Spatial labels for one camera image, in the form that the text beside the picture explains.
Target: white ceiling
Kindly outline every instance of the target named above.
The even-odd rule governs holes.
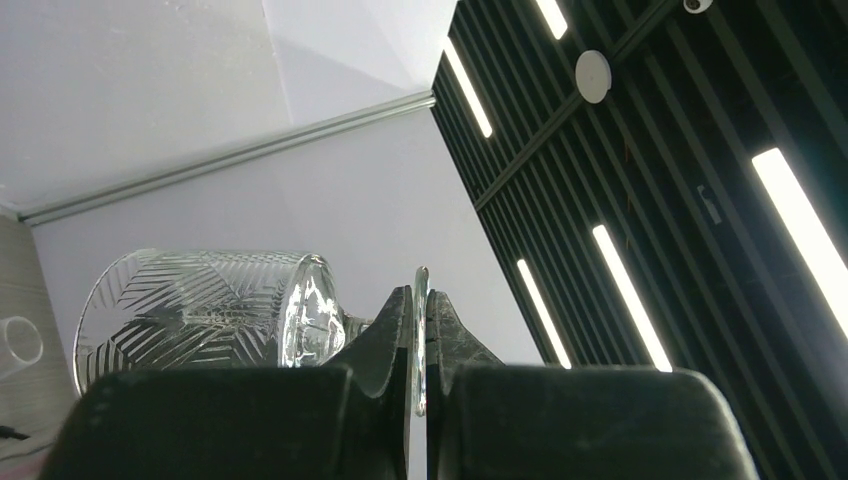
[[[0,204],[430,88],[456,0],[0,2]]]

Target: wall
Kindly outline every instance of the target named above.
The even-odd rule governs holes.
[[[29,319],[38,329],[44,353],[35,365],[0,381],[0,425],[30,435],[25,441],[0,440],[0,477],[22,478],[39,457],[10,455],[36,450],[51,441],[74,402],[62,344],[50,310],[47,288],[28,227],[0,217],[0,319]]]
[[[455,3],[0,2],[0,204],[42,208],[426,90]]]
[[[506,362],[540,362],[430,112],[417,112],[34,229],[70,361],[90,288],[142,247],[309,249],[341,305],[374,315],[415,268]],[[411,470],[423,471],[423,422]]]

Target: security camera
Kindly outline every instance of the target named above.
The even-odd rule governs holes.
[[[683,0],[683,8],[689,13],[704,13],[712,4],[713,0]]]

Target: clear glass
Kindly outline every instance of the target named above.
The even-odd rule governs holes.
[[[0,320],[0,380],[34,365],[44,353],[38,329],[24,317]]]
[[[76,384],[82,393],[121,370],[320,365],[367,323],[339,307],[319,255],[139,250],[89,296]]]

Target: black cable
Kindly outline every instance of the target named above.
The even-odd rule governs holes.
[[[12,427],[0,425],[0,438],[14,438],[15,440],[26,440],[29,435],[15,431]]]

